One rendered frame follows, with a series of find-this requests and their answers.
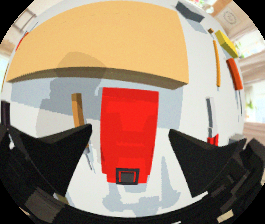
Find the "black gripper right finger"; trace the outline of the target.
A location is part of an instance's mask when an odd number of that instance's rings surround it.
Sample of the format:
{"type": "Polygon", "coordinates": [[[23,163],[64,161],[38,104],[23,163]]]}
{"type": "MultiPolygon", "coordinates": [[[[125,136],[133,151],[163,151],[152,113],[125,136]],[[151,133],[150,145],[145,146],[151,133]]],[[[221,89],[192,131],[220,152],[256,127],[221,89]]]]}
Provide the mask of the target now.
{"type": "Polygon", "coordinates": [[[171,140],[169,144],[179,161],[192,198],[206,192],[205,188],[220,175],[229,160],[245,147],[248,140],[240,139],[225,147],[217,147],[208,141],[205,143],[187,133],[176,131],[175,128],[169,129],[168,139],[171,140]]]}

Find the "tan panel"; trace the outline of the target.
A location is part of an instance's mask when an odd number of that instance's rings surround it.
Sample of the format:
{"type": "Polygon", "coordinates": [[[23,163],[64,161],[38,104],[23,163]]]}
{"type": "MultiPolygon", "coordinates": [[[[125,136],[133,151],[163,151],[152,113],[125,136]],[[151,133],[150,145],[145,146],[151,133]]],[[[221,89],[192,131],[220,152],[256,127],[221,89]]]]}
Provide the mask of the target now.
{"type": "Polygon", "coordinates": [[[89,77],[181,88],[189,84],[187,41],[177,11],[111,0],[57,14],[24,36],[6,83],[89,77]]]}

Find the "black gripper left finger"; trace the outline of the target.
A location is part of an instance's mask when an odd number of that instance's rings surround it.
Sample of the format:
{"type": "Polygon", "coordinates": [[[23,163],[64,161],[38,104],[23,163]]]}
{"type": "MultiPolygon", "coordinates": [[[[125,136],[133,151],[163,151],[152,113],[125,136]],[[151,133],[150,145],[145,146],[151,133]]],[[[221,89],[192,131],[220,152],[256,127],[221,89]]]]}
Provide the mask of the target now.
{"type": "Polygon", "coordinates": [[[36,137],[28,136],[11,124],[8,125],[12,143],[23,155],[31,160],[34,168],[42,175],[44,181],[54,188],[55,193],[65,197],[73,172],[87,147],[92,135],[92,124],[83,124],[56,135],[36,137]]]}

